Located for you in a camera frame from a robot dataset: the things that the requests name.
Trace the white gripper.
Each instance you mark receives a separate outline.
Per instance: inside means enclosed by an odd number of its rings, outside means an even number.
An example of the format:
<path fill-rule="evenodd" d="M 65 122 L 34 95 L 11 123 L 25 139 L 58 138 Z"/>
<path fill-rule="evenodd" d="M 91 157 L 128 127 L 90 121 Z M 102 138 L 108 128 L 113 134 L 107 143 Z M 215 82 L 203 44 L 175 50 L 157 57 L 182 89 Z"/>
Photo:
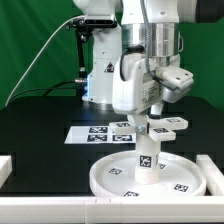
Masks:
<path fill-rule="evenodd" d="M 151 107 L 150 117 L 160 119 L 164 106 L 160 100 L 161 87 L 146 73 L 144 58 L 135 53 L 119 59 L 113 76 L 112 107 L 118 114 L 138 114 L 133 116 L 138 135 L 148 133 L 147 115 L 139 113 Z"/>

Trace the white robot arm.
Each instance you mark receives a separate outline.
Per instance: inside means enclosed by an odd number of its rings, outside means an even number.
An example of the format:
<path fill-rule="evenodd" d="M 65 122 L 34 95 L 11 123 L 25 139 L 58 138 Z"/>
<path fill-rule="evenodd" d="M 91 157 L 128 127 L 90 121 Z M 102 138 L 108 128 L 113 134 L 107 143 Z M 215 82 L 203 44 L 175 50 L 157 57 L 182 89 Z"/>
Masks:
<path fill-rule="evenodd" d="M 180 67 L 181 22 L 224 17 L 224 0 L 73 0 L 82 10 L 73 25 L 94 38 L 93 69 L 83 101 L 128 117 L 112 124 L 122 134 L 148 132 L 148 116 L 161 115 L 191 89 L 193 74 Z"/>

